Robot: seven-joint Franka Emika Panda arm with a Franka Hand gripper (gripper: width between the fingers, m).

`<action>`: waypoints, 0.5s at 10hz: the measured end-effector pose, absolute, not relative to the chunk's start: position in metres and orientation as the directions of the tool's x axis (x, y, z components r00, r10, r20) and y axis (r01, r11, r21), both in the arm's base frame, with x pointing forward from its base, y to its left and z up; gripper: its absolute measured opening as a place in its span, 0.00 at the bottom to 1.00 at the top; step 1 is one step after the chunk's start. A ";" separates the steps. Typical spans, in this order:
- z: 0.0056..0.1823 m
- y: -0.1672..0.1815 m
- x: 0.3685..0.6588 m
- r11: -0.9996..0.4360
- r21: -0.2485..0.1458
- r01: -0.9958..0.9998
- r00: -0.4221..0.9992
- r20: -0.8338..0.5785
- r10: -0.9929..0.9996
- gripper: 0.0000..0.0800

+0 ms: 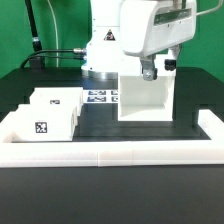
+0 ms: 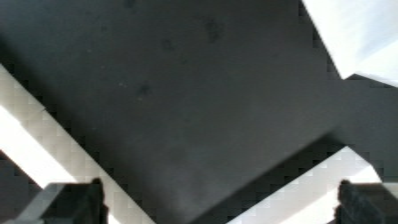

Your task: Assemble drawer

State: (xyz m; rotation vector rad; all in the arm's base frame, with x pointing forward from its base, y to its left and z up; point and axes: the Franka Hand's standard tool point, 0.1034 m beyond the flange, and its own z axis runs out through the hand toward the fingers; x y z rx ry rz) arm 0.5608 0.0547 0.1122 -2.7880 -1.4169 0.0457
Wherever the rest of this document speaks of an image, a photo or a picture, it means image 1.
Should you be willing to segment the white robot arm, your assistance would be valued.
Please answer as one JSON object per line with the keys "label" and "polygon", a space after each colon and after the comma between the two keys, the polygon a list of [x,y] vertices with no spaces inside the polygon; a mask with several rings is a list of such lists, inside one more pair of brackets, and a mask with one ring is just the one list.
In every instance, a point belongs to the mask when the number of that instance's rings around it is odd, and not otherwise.
{"label": "white robot arm", "polygon": [[90,0],[92,37],[83,74],[153,80],[176,74],[180,45],[196,30],[196,0]]}

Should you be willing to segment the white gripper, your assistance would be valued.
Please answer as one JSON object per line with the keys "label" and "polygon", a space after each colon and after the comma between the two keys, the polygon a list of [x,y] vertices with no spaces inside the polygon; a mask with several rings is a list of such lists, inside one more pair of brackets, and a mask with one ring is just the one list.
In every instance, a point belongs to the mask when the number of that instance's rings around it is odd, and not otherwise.
{"label": "white gripper", "polygon": [[167,48],[166,71],[174,71],[181,43],[196,30],[196,0],[174,5],[172,0],[125,0],[120,12],[120,45],[126,55],[140,60],[143,79],[157,79],[155,53]]}

